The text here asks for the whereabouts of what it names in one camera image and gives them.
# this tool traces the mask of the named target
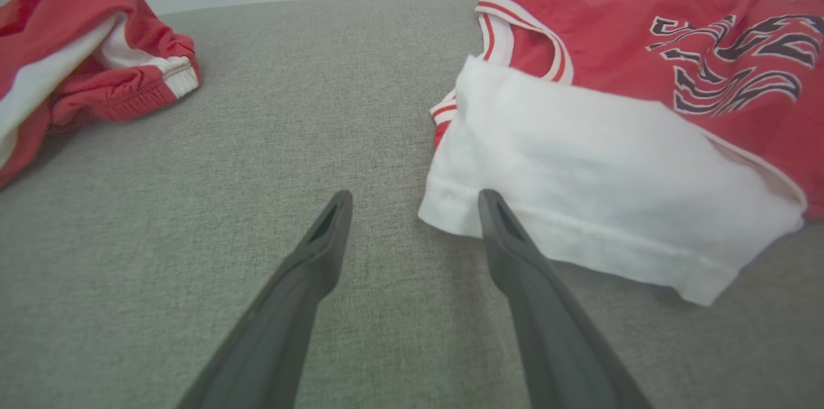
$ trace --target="gray tablecloth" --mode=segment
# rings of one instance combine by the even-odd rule
[[[528,406],[482,246],[415,216],[474,2],[165,16],[203,86],[50,140],[0,192],[0,406],[173,407],[338,189],[354,221],[297,405]],[[822,251],[821,225],[780,240],[710,309],[559,271],[657,407],[821,407]]]

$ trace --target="basketball jersey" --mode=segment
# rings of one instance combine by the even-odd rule
[[[824,216],[824,0],[480,0],[476,12],[484,61],[660,102]],[[456,108],[450,92],[430,111],[436,146]]]

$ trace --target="folded white fabric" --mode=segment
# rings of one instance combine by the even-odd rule
[[[709,306],[800,202],[772,191],[662,104],[470,57],[418,215],[479,238],[478,192],[506,198],[541,252]]]

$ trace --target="clothing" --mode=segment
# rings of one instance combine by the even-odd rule
[[[144,0],[11,0],[0,53],[0,188],[47,135],[133,119],[200,85],[192,39]]]
[[[824,0],[480,0],[483,59],[659,101],[824,216]],[[453,95],[432,109],[440,140]]]
[[[478,192],[506,198],[548,258],[670,286],[709,306],[803,206],[657,102],[468,59],[418,215],[479,238]]]

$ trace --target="red garment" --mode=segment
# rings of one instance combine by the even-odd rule
[[[660,101],[800,187],[806,215],[824,218],[824,0],[480,0],[476,11],[483,59]],[[454,104],[433,108],[436,143]]]
[[[0,188],[47,134],[133,119],[200,83],[192,39],[144,0],[11,0],[0,53]]]

